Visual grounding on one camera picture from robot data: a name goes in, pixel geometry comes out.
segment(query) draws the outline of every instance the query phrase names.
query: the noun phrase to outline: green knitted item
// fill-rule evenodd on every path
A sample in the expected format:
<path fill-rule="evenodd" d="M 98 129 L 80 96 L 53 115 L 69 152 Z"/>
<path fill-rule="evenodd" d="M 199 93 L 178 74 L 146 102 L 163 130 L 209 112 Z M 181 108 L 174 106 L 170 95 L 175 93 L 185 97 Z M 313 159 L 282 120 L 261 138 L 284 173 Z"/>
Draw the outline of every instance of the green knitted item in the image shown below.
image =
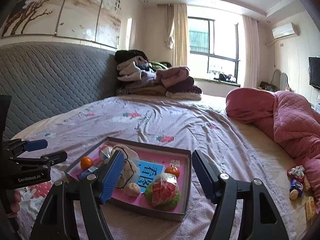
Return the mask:
<path fill-rule="evenodd" d="M 152 205 L 152 184 L 151 183 L 146 187 L 146 191 L 144 192 L 144 196 L 145 196 L 147 202 L 150 205 Z M 172 210 L 177 206 L 179 200 L 180 200 L 180 192 L 178 190 L 178 192 L 177 192 L 176 196 L 173 198 L 173 200 L 171 200 L 170 202 L 165 203 L 165 204 L 157 205 L 155 208 L 163 210 L 163 211 Z"/>

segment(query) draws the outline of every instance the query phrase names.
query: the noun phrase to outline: book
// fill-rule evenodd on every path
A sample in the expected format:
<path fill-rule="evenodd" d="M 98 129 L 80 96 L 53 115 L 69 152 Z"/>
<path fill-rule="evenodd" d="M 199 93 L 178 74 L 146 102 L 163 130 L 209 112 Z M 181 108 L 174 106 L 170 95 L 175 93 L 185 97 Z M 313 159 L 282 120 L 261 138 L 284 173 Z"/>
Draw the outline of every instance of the book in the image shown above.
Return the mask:
<path fill-rule="evenodd" d="M 146 191 L 146 187 L 164 172 L 164 165 L 140 160 L 139 162 L 140 177 L 135 181 L 140 187 L 141 193 Z"/>

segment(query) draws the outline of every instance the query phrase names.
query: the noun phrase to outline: blue snack package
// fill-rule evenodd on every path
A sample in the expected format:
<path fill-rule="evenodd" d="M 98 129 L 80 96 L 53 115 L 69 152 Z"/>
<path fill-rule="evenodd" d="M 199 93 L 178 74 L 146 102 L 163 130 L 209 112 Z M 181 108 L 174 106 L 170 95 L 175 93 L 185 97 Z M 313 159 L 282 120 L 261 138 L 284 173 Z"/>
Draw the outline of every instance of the blue snack package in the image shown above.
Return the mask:
<path fill-rule="evenodd" d="M 77 175 L 77 178 L 79 180 L 85 179 L 90 174 L 97 174 L 99 171 L 99 168 L 96 166 L 91 166 L 90 168 L 87 168 L 86 170 L 82 171 L 79 175 Z"/>
<path fill-rule="evenodd" d="M 290 192 L 293 191 L 294 189 L 298 191 L 298 197 L 302 197 L 303 184 L 296 179 L 291 179 Z"/>

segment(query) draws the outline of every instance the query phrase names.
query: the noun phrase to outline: black television screen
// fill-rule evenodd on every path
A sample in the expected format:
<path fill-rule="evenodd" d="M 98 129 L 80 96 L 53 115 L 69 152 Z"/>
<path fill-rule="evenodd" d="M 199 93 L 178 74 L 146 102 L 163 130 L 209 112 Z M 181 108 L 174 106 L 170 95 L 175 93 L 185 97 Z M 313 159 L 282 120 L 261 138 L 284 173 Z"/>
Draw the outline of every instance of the black television screen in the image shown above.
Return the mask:
<path fill-rule="evenodd" d="M 320 89 L 320 57 L 309 57 L 310 85 Z"/>

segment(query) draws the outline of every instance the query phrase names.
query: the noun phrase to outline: headboard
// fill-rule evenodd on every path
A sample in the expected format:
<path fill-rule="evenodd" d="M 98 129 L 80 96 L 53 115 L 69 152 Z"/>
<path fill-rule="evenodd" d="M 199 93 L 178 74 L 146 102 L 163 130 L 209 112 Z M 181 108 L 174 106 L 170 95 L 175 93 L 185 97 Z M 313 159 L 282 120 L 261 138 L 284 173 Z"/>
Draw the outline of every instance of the headboard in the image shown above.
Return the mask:
<path fill-rule="evenodd" d="M 114 96 L 114 52 L 60 42 L 0 46 L 0 94 L 12 96 L 4 140 L 39 120 Z"/>

